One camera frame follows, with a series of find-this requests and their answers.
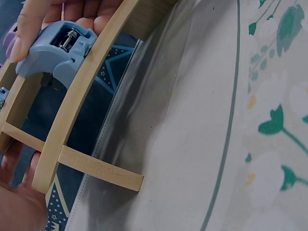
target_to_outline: white flower print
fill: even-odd
[[[254,208],[273,203],[284,181],[280,158],[276,152],[267,152],[253,160],[246,175],[246,189]]]
[[[260,39],[266,39],[273,34],[277,33],[278,23],[274,18],[266,20],[260,27],[259,37]]]
[[[308,81],[291,88],[290,103],[297,116],[308,123]]]
[[[256,94],[251,94],[247,102],[244,119],[244,132],[251,135],[258,131],[258,126],[270,120],[271,110],[276,110],[282,102],[287,84],[287,72],[281,78],[272,74],[271,79],[264,81]]]
[[[255,212],[243,231],[299,231],[292,219],[278,208]]]

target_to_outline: dark blue fabric with stars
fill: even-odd
[[[24,0],[2,1],[0,4],[0,43],[6,32],[16,22]],[[90,155],[96,143],[100,127],[108,112],[113,96],[120,83],[137,40],[126,33],[120,33],[101,66],[97,77],[81,107],[67,146]],[[0,47],[0,63],[6,60],[5,49]],[[28,113],[22,130],[45,141],[66,91],[52,87],[41,87]],[[33,149],[25,146],[18,162],[12,186],[21,183],[29,164]],[[59,165],[57,183],[52,185],[48,203],[47,231],[64,231],[83,174],[64,165]]]
[[[127,64],[131,58],[131,55],[133,54],[134,47],[127,47],[127,46],[120,46],[120,45],[114,45],[112,49],[109,51],[109,54],[107,55],[104,63],[102,64],[97,77],[95,78],[94,84],[99,84],[101,86],[101,95],[100,99],[103,100],[104,104],[104,111],[100,111],[100,116],[103,119],[107,115],[108,108],[112,102],[113,96],[116,92],[116,89],[118,85],[120,84],[121,78],[124,74],[124,71],[126,70]],[[59,176],[59,186],[60,189],[57,188],[56,184],[54,183],[52,187],[52,192],[48,204],[48,224],[46,227],[46,231],[64,231],[65,226],[68,220],[68,216],[65,214],[64,207],[68,208],[68,213],[71,210],[72,204],[67,205],[66,199],[68,198],[70,201],[73,201],[75,199],[75,196],[78,191],[78,187],[72,187],[67,188],[65,184],[61,184],[61,182],[67,182],[70,179],[67,179],[68,177],[65,177],[63,173],[63,168],[65,168],[65,171],[68,170],[71,172],[70,178],[75,178],[74,174],[76,173],[80,175],[79,172],[68,169],[66,166],[59,166],[57,177]],[[81,177],[79,177],[80,181],[77,182],[75,185],[79,186],[81,183]]]
[[[56,185],[54,184],[51,191],[51,197],[48,204],[48,223],[46,231],[62,231],[65,229],[68,217],[65,214],[63,205],[65,201],[61,201]]]

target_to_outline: green leaf print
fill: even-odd
[[[308,124],[308,115],[303,118],[303,121]]]
[[[305,18],[302,7],[298,4],[291,6],[282,16],[277,30],[277,54],[282,55],[282,50],[287,52],[293,39],[301,30],[301,21]]]
[[[248,153],[248,155],[247,155],[247,157],[246,157],[246,159],[245,159],[245,162],[246,162],[246,163],[250,163],[250,162],[251,162],[251,160],[252,160],[252,158],[251,158],[251,154],[250,154],[250,153]]]
[[[263,4],[266,2],[266,0],[260,0],[260,6],[259,6],[259,8],[261,7],[261,6],[263,6]]]
[[[266,20],[269,20],[271,18],[274,18],[274,15],[271,14]]]
[[[258,71],[254,71],[251,75],[251,80],[252,81],[256,81],[259,77],[259,72]]]
[[[250,63],[251,63],[251,64],[254,64],[254,63],[258,62],[258,61],[260,60],[260,58],[261,58],[261,57],[260,57],[259,54],[255,54],[254,56],[251,57]]]
[[[268,64],[268,60],[267,59],[264,59],[261,64],[260,64],[260,69],[261,70],[265,70],[266,66]]]
[[[249,25],[249,35],[254,35],[257,29],[257,23],[252,23]]]
[[[262,53],[265,53],[265,52],[267,52],[268,48],[269,47],[267,45],[264,45],[264,46],[261,47],[260,50],[261,50]]]
[[[284,165],[282,165],[281,168],[284,172],[284,180],[283,180],[282,187],[280,188],[280,191],[284,192],[292,188],[296,182],[302,183],[308,186],[308,180],[297,177],[292,169]]]
[[[259,125],[258,131],[261,134],[274,135],[282,131],[283,129],[282,106],[279,105],[279,107],[276,110],[271,110],[270,117],[271,120]]]
[[[272,59],[275,56],[275,49],[271,49],[269,52],[269,57]]]

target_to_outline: blue plastic piece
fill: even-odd
[[[58,46],[59,40],[72,28],[78,37],[68,50],[64,50]],[[73,22],[50,24],[40,32],[27,57],[17,64],[16,73],[24,78],[39,72],[52,73],[68,89],[96,39],[91,29]]]

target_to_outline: wooden frame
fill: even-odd
[[[40,89],[41,74],[24,79],[16,76],[15,64],[8,61],[5,63],[0,74],[0,86],[10,92],[0,111],[0,150],[6,150],[12,139],[16,139],[42,152],[32,183],[34,189],[46,194],[58,164],[62,163],[107,182],[137,192],[140,190],[143,176],[78,152],[67,147],[66,142],[94,78],[122,28],[139,39],[146,39],[175,2],[176,0],[122,2],[76,74],[45,142],[21,130]]]

